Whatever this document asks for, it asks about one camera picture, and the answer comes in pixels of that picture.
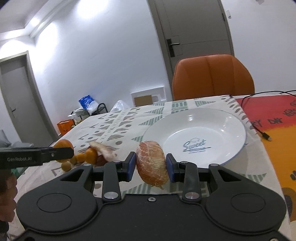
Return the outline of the person's left hand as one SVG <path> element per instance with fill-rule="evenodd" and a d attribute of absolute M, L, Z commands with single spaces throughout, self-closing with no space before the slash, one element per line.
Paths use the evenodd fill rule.
<path fill-rule="evenodd" d="M 1 170 L 1 221 L 11 222 L 15 217 L 17 179 L 11 170 Z"/>

